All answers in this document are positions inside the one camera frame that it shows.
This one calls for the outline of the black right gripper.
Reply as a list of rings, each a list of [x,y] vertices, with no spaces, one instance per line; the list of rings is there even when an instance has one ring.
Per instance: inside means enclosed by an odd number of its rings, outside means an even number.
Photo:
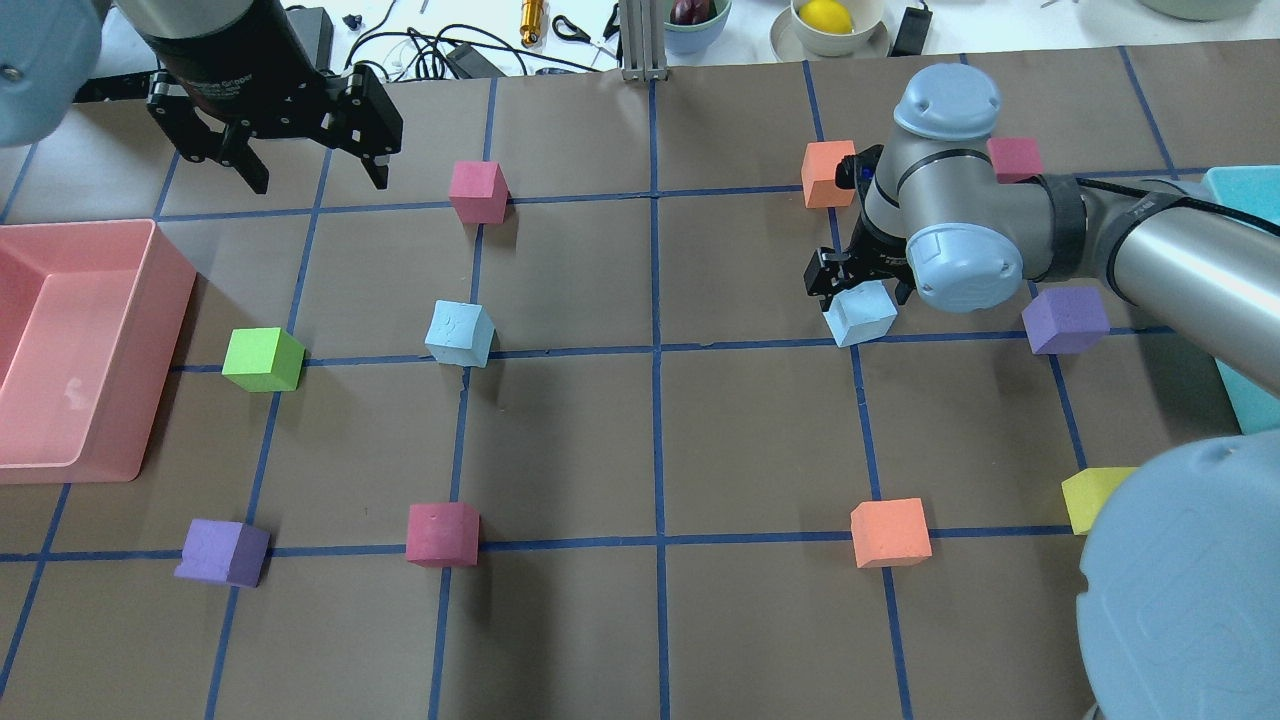
[[[881,145],[872,145],[846,156],[837,169],[837,186],[855,190],[854,200],[860,202],[860,215],[842,251],[818,249],[806,265],[806,295],[818,297],[822,306],[829,306],[832,297],[841,291],[868,281],[897,281],[893,300],[899,306],[905,305],[913,293],[905,241],[873,227],[865,214],[882,152]]]

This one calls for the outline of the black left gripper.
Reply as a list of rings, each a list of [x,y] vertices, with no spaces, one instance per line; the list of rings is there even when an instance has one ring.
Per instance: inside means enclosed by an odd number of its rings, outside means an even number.
[[[388,188],[404,120],[378,73],[316,68],[278,1],[142,1],[140,36],[163,64],[148,113],[182,155],[265,195],[270,172],[251,138],[311,138],[360,158],[374,188]]]

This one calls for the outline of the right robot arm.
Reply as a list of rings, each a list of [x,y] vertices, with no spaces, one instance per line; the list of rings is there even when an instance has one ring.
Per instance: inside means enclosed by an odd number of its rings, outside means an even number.
[[[808,293],[829,307],[895,278],[899,300],[973,313],[1023,281],[1093,275],[1276,392],[1277,225],[1157,181],[1002,183],[988,154],[1001,106],[975,67],[915,73],[891,140],[835,165],[861,214],[844,252],[815,251]],[[1183,445],[1119,486],[1080,561],[1094,717],[1277,716],[1277,505],[1276,430]]]

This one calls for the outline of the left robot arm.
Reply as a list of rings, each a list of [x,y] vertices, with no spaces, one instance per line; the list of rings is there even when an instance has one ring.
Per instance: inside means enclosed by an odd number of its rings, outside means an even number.
[[[332,20],[279,1],[5,1],[1,142],[37,143],[74,102],[143,99],[192,163],[234,169],[256,193],[255,140],[308,138],[389,183],[404,122],[366,63],[329,67]]]

